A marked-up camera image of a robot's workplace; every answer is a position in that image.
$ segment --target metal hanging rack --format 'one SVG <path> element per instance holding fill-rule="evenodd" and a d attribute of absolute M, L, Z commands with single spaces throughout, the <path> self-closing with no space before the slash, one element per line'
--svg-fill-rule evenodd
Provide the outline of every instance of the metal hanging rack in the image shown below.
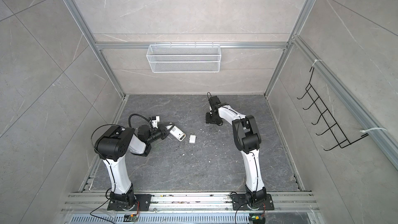
<path fill-rule="evenodd" d="M 335 146 L 333 146 L 333 147 L 330 148 L 330 149 L 324 149 L 324 150 L 325 150 L 325 151 L 330 151 L 330 150 L 336 148 L 337 146 L 340 146 L 340 148 L 345 148 L 345 147 L 347 147 L 347 146 L 349 146 L 349 145 L 352 145 L 352 144 L 355 143 L 356 141 L 359 141 L 359 140 L 361 140 L 361 139 L 363 139 L 363 138 L 369 136 L 367 133 L 365 133 L 365 134 L 363 134 L 360 138 L 358 138 L 357 140 L 352 141 L 352 142 L 347 138 L 346 134 L 343 132 L 343 130 L 341 129 L 340 125 L 337 123 L 336 119 L 334 118 L 334 116 L 332 115 L 332 113 L 329 111 L 329 108 L 325 105 L 325 103 L 323 102 L 323 100 L 321 99 L 321 97 L 319 96 L 319 94 L 316 92 L 315 88 L 311 85 L 312 75 L 314 74 L 314 67 L 311 67 L 310 73 L 311 73 L 311 77 L 310 77 L 310 81 L 308 82 L 308 85 L 305 87 L 305 90 L 306 90 L 306 91 L 305 91 L 305 94 L 304 94 L 301 98 L 297 98 L 297 99 L 302 99 L 306 94 L 308 94 L 308 95 L 310 96 L 310 98 L 311 98 L 311 100 L 312 100 L 312 104 L 311 104 L 308 108 L 304 108 L 304 107 L 303 107 L 303 110 L 308 110 L 308 109 L 310 109 L 310 107 L 311 107 L 312 105 L 315 105 L 316 108 L 317 108 L 317 110 L 318 110 L 319 113 L 320 113 L 320 116 L 319 116 L 319 118 L 318 118 L 318 121 L 317 121 L 316 123 L 312 123 L 312 122 L 311 122 L 311 124 L 316 125 L 317 123 L 319 123 L 319 120 L 320 120 L 321 117 L 322 117 L 323 120 L 325 121 L 326 125 L 328 126 L 328 128 L 327 128 L 324 132 L 322 132 L 321 134 L 316 133 L 316 135 L 318 135 L 318 136 L 323 135 L 323 134 L 325 134 L 327 131 L 330 130 L 331 134 L 333 135 L 334 139 L 336 140 L 337 144 L 336 144 Z M 316 94 L 316 98 L 315 98 L 315 99 L 314 99 L 314 98 L 311 96 L 311 94 L 308 92 L 310 89 L 312 89 L 312 90 L 315 92 L 315 94 Z M 320 107 L 319 107 L 319 106 L 317 105 L 317 103 L 316 103 L 317 100 L 321 101 L 321 103 L 323 104 L 323 106 L 324 106 L 325 109 L 326 109 L 325 111 L 322 112 L 322 111 L 320 110 Z M 324 114 L 326 114 L 327 112 L 328 112 L 328 113 L 331 115 L 331 117 L 333 118 L 334 124 L 332 124 L 332 125 L 330 125 L 330 124 L 326 121 L 326 118 L 325 118 L 325 116 L 324 116 Z M 334 127 L 334 126 L 337 126 L 337 128 L 339 128 L 340 131 L 341 131 L 341 133 L 344 135 L 344 140 L 343 140 L 343 141 L 339 142 L 339 140 L 337 139 L 337 137 L 336 137 L 336 135 L 335 135 L 335 133 L 334 133 L 334 131 L 333 131 L 333 129 L 332 129 L 332 127 Z"/>

